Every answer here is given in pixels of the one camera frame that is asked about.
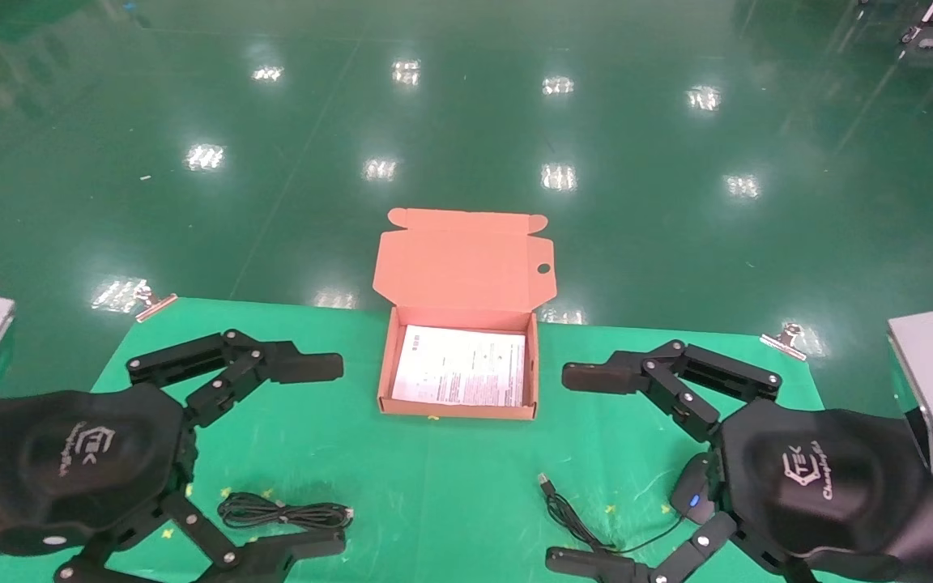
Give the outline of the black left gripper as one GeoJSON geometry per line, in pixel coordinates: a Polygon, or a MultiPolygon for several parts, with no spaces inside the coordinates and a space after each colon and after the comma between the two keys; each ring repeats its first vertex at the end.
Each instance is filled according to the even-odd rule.
{"type": "Polygon", "coordinates": [[[342,553],[341,530],[260,538],[237,547],[184,494],[207,428],[267,381],[334,381],[338,353],[301,353],[292,341],[259,341],[230,329],[137,355],[133,385],[160,389],[211,374],[183,407],[152,386],[113,394],[60,391],[0,398],[0,555],[82,550],[56,582],[141,582],[107,567],[122,547],[174,521],[210,560],[200,582],[284,582],[301,560],[342,553]]]}

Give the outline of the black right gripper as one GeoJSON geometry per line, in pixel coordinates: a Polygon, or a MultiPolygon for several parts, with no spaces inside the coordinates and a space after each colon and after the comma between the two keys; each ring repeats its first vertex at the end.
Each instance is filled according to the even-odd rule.
{"type": "Polygon", "coordinates": [[[933,475],[906,422],[755,401],[714,449],[716,505],[767,571],[933,582],[933,475]]]}

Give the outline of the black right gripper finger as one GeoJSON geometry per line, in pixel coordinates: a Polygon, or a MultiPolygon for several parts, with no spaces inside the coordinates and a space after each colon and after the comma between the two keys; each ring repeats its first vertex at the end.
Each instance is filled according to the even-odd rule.
{"type": "Polygon", "coordinates": [[[643,394],[697,442],[712,440],[721,414],[690,386],[743,403],[775,401],[782,386],[775,372],[681,340],[647,353],[614,351],[604,363],[566,363],[560,380],[587,394],[643,394]]]}
{"type": "Polygon", "coordinates": [[[773,536],[773,545],[763,540],[762,546],[756,546],[752,530],[755,524],[754,521],[738,524],[729,513],[716,513],[658,567],[648,567],[617,555],[567,547],[549,547],[545,562],[549,571],[596,582],[685,582],[726,543],[736,539],[751,545],[747,553],[759,567],[767,568],[786,582],[815,582],[807,561],[782,542],[781,534],[773,536]]]}

